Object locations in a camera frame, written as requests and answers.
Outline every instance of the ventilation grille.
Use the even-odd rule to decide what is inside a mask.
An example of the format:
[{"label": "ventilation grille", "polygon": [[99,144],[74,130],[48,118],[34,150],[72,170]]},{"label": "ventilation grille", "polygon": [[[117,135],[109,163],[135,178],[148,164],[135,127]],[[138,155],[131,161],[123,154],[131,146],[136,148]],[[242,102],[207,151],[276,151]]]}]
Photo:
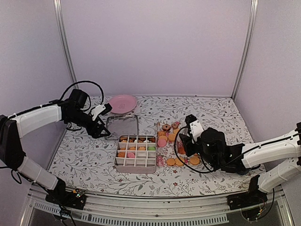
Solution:
[{"label": "ventilation grille", "polygon": [[[35,208],[60,215],[60,208],[52,204],[46,204],[43,202],[35,202]],[[99,224],[102,226],[209,226],[228,223],[227,215],[221,214],[212,217],[204,218],[192,218],[192,219],[179,219],[179,220],[139,220],[139,219],[122,219],[122,218],[111,218],[102,217],[96,214],[82,213],[80,221]]]}]

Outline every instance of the black mounting base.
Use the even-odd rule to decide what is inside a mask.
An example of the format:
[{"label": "black mounting base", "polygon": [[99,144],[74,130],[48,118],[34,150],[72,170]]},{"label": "black mounting base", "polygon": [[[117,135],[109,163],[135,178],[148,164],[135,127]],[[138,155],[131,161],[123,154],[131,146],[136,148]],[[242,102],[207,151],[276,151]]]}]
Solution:
[{"label": "black mounting base", "polygon": [[[68,192],[68,198],[62,203],[62,205],[65,207],[83,210],[86,204],[86,199],[87,197],[85,195],[82,195],[81,197],[77,197],[77,194],[73,192]],[[45,200],[47,202],[58,204],[57,201],[49,194],[46,196]]]},{"label": "black mounting base", "polygon": [[249,190],[244,193],[231,194],[227,196],[227,202],[230,210],[236,210],[248,206],[253,206],[267,201],[267,194],[258,190],[259,175],[253,177],[250,181]]}]

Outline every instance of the white grid organizer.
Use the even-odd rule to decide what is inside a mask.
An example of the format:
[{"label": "white grid organizer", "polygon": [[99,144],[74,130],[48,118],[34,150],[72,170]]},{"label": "white grid organizer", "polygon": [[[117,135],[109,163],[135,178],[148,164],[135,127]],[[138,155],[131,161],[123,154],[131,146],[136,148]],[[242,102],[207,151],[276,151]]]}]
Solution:
[{"label": "white grid organizer", "polygon": [[[145,138],[146,141],[149,141],[149,138],[155,139],[154,136],[131,136],[125,135],[120,137],[126,137],[127,142],[119,142],[116,158],[115,158],[115,167],[118,172],[121,173],[142,173],[142,174],[151,174],[156,172],[156,142],[143,142],[139,143],[140,138]],[[136,142],[130,143],[129,140],[134,139]],[[140,147],[145,147],[146,150],[139,150]],[[149,147],[154,147],[155,150],[148,150]],[[125,152],[125,157],[120,158],[118,154],[120,152]],[[128,153],[133,153],[135,158],[128,158]]]}]

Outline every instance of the table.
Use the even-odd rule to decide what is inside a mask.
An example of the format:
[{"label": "table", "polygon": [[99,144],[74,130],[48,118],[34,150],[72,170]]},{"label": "table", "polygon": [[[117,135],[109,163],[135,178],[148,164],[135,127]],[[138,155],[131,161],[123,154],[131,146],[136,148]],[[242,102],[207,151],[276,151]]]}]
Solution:
[{"label": "table", "polygon": [[[139,119],[140,135],[155,135],[158,121],[184,121],[189,114],[200,119],[203,127],[225,133],[227,144],[253,140],[234,102],[230,98],[138,96],[131,114]],[[92,106],[100,104],[92,97]],[[67,131],[55,154],[49,172],[64,180],[68,187],[111,194],[180,197],[215,195],[248,189],[251,177],[265,171],[264,166],[247,175],[217,171],[198,174],[185,167],[157,167],[155,174],[118,173],[114,168],[117,141],[93,139],[82,129]],[[197,169],[204,170],[203,165]]]}]

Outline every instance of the pink bowl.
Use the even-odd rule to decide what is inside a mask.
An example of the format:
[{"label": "pink bowl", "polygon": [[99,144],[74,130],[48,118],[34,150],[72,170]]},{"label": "pink bowl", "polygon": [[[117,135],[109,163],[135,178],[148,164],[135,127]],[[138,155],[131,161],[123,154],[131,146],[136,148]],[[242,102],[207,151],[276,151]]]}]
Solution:
[{"label": "pink bowl", "polygon": [[135,109],[137,100],[130,95],[119,95],[109,100],[109,104],[112,106],[113,114],[126,114]]}]

